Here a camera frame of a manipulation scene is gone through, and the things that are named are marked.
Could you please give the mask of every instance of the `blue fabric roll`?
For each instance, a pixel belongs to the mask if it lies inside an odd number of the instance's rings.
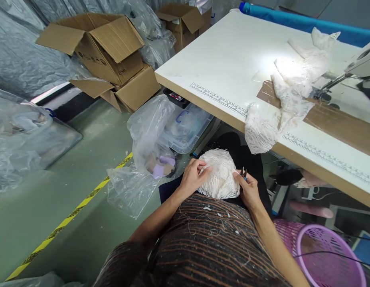
[[[269,8],[241,3],[239,9],[242,13],[277,23],[290,28],[311,33],[317,27],[322,33],[332,34],[341,32],[338,40],[357,47],[364,47],[370,42],[370,30],[318,20],[306,16],[276,11]]]

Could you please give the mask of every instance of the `person's left hand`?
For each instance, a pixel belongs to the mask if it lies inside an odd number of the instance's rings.
[[[213,167],[207,167],[201,173],[205,165],[206,162],[199,159],[190,160],[188,166],[185,168],[181,184],[176,190],[176,193],[179,194],[183,200],[192,195],[208,179]]]

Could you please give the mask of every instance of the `striped shirt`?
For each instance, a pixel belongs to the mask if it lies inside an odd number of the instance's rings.
[[[125,242],[108,256],[95,287],[290,286],[274,267],[247,210],[194,193],[178,208],[149,260]]]

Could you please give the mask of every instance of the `hand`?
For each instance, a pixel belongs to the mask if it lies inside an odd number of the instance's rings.
[[[176,193],[179,194],[183,200],[192,195],[209,178],[213,167],[207,167],[201,172],[205,165],[206,162],[199,159],[190,160],[188,166],[185,168],[181,184],[176,190]]]
[[[240,170],[234,172],[234,179],[242,187],[241,198],[248,209],[253,209],[263,206],[259,197],[258,182],[250,174],[246,175],[246,180],[239,174]]]

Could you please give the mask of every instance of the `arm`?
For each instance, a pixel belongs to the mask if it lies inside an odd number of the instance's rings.
[[[234,178],[242,186],[241,197],[250,211],[254,225],[266,250],[269,252],[274,266],[294,287],[309,287],[303,272],[284,245],[273,222],[263,206],[258,193],[257,180],[247,175],[246,180],[238,173]]]
[[[158,239],[159,233],[167,225],[181,203],[192,195],[208,178],[212,168],[201,170],[206,162],[192,159],[185,172],[180,186],[156,211],[154,211],[145,221],[134,231],[129,238],[130,242],[142,243],[147,252],[150,253]]]

